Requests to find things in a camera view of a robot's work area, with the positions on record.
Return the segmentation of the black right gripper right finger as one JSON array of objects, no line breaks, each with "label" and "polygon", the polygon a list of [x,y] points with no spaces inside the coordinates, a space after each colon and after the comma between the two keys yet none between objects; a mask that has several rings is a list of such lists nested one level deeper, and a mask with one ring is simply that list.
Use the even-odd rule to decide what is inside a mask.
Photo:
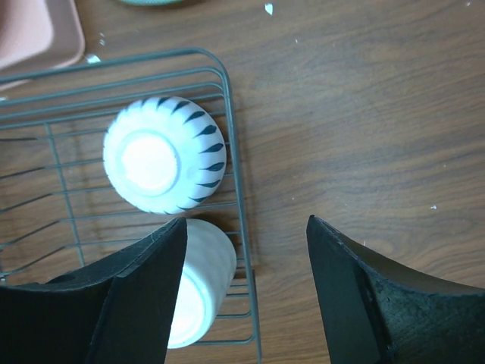
[{"label": "black right gripper right finger", "polygon": [[482,363],[484,290],[389,259],[317,216],[308,254],[332,363]]}]

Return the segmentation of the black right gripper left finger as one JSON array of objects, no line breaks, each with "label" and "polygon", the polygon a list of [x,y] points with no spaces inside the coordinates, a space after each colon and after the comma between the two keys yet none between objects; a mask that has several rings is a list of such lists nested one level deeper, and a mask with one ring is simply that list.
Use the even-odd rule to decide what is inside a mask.
[{"label": "black right gripper left finger", "polygon": [[187,228],[140,241],[44,284],[1,288],[3,363],[163,363]]}]

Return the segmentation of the cream white mug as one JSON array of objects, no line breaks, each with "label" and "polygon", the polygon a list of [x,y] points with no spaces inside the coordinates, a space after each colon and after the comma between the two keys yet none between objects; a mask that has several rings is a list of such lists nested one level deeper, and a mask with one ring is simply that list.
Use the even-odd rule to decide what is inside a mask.
[{"label": "cream white mug", "polygon": [[186,221],[187,247],[167,348],[194,344],[208,332],[236,273],[236,250],[216,225]]}]

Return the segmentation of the black wire dish rack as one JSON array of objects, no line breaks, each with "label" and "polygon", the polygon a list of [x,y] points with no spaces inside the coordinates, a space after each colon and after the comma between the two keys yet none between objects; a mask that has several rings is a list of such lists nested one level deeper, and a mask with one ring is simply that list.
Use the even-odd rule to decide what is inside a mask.
[{"label": "black wire dish rack", "polygon": [[259,363],[233,93],[173,49],[1,103],[1,361]]}]

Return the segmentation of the white bowl blue striped outside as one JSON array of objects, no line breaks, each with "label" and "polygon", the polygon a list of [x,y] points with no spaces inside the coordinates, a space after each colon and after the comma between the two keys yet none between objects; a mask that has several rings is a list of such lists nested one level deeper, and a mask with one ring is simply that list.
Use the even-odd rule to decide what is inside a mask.
[{"label": "white bowl blue striped outside", "polygon": [[227,147],[216,121],[196,103],[151,97],[117,114],[105,133],[102,158],[110,184],[129,204],[175,215],[216,191]]}]

